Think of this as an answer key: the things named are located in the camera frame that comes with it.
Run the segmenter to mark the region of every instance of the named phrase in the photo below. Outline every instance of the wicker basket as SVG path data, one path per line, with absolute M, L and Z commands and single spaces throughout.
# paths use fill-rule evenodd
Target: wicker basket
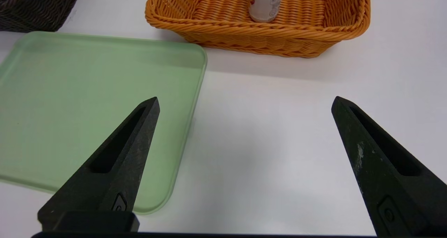
M 203 47 L 284 57 L 317 57 L 366 31 L 370 0 L 281 0 L 278 16 L 257 23 L 249 0 L 148 0 L 150 25 Z
M 0 31 L 57 31 L 76 0 L 0 0 Z

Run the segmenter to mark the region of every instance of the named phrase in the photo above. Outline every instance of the green tray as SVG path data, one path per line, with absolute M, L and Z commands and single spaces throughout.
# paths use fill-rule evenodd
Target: green tray
M 196 44 L 32 32 L 0 65 L 0 179 L 57 191 L 130 112 L 160 117 L 134 211 L 174 188 L 206 67 Z

